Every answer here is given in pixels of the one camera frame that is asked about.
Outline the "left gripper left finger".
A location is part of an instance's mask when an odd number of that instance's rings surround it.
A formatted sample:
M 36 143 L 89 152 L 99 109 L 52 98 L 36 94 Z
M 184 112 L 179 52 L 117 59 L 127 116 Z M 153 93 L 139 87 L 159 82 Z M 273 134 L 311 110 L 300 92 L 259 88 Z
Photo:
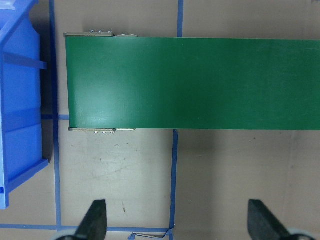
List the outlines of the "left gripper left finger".
M 77 228 L 77 240 L 104 240 L 107 234 L 107 206 L 105 199 L 94 200 Z

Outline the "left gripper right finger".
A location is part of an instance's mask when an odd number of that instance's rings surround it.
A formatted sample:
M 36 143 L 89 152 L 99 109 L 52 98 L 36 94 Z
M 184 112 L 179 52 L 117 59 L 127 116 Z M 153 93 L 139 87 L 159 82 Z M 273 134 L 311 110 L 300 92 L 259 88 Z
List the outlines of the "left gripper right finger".
M 252 240 L 294 240 L 284 225 L 258 199 L 248 201 L 247 230 Z

